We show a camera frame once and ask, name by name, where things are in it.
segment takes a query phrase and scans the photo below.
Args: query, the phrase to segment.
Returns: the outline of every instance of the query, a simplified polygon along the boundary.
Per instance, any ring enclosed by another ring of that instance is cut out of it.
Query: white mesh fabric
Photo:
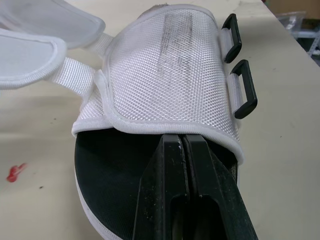
[[[85,99],[80,108],[80,114],[72,127],[72,134],[79,132],[110,129],[112,124],[107,120],[103,107],[100,92],[96,86],[88,99]]]
[[[132,27],[109,58],[117,112],[206,124],[237,138],[218,36],[213,19],[196,10],[167,11]]]
[[[190,5],[162,7],[125,28],[97,80],[110,123],[135,134],[202,134],[241,163],[219,33],[210,12]]]

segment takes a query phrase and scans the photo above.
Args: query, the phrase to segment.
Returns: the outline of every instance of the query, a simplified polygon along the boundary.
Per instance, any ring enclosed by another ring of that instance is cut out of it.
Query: white nylon webbing strap
[[[48,81],[74,91],[81,97],[88,95],[93,88],[96,70],[71,58],[66,58],[62,67]]]
[[[231,113],[234,115],[235,112],[244,104],[239,76],[235,73],[231,73],[227,77],[226,83],[228,85]]]
[[[234,41],[232,39],[231,29],[223,28],[220,32],[220,41],[221,41],[221,51],[223,60],[225,60],[227,53],[234,45]]]
[[[113,38],[113,36],[103,33],[96,41],[84,47],[84,49],[98,54],[102,58]]]

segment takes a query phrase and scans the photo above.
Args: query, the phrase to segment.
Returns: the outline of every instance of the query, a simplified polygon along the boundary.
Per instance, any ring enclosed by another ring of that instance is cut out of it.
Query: black plastic buckle
[[[237,23],[237,16],[234,13],[230,14],[228,18],[225,20],[222,28],[231,29],[232,33],[233,47],[228,51],[224,59],[224,62],[226,64],[229,64],[238,56],[242,48],[242,42]]]
[[[254,82],[252,80],[249,62],[241,60],[232,69],[231,74],[242,75],[243,85],[246,95],[246,102],[234,113],[236,119],[243,119],[248,116],[257,106],[258,99],[255,91]]]

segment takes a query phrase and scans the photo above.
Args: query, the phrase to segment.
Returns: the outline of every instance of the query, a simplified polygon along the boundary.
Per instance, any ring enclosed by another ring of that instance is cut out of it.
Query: black plastic loop
[[[242,75],[243,85],[246,95],[246,102],[234,113],[236,119],[243,119],[248,116],[257,106],[258,99],[255,91],[254,82],[252,80],[249,62],[241,60],[232,69],[231,74]]]
[[[230,14],[228,18],[225,20],[222,28],[231,29],[232,33],[233,47],[228,51],[224,59],[224,62],[226,64],[229,64],[238,56],[242,48],[242,42],[237,23],[237,16],[234,13]]]

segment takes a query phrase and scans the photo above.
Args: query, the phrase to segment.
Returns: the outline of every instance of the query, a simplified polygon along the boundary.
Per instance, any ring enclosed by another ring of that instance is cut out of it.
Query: white fabric binding edge
[[[238,160],[238,164],[241,165],[244,162],[245,156],[239,142],[231,135],[214,127],[204,126],[200,123],[178,121],[154,121],[153,123],[146,123],[145,121],[133,122],[124,118],[113,106],[113,93],[109,87],[109,82],[101,70],[97,72],[97,77],[94,81],[100,93],[105,93],[101,94],[103,111],[107,120],[110,121],[115,129],[129,134],[200,134],[233,152]]]
[[[66,43],[60,38],[31,35],[5,29],[0,29],[0,35],[19,40],[51,44],[53,49],[52,56],[50,57],[49,61],[44,62],[43,65],[39,66],[37,70],[13,77],[1,77],[0,75],[0,89],[18,89],[40,81],[57,71],[66,58],[67,46]]]
[[[89,219],[89,222],[91,223],[91,225],[94,227],[94,229],[100,234],[100,236],[104,239],[104,240],[122,240],[122,238],[118,237],[117,235],[115,235],[112,231],[110,231],[108,228],[106,228],[100,221],[99,219],[94,215],[94,213],[90,210],[89,206],[87,205],[79,184],[78,184],[78,179],[77,179],[77,174],[76,172],[74,172],[75,175],[75,184],[76,184],[76,189],[78,191],[79,194],[79,198],[80,198],[80,202],[82,205],[82,208],[84,210],[84,213],[86,215],[86,217]]]

